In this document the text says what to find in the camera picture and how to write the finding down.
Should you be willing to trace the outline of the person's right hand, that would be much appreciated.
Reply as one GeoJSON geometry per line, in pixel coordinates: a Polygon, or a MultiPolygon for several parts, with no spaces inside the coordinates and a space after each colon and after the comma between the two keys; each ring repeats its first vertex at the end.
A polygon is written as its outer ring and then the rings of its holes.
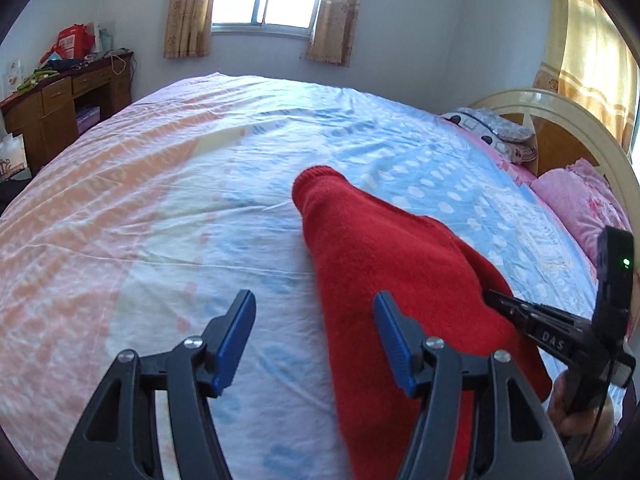
{"type": "Polygon", "coordinates": [[[599,411],[598,408],[592,408],[570,415],[564,406],[566,383],[567,372],[563,372],[553,383],[547,408],[547,414],[556,432],[563,436],[588,436],[591,431],[594,431],[594,440],[610,440],[615,427],[611,398],[606,397],[602,411],[599,411]]]}

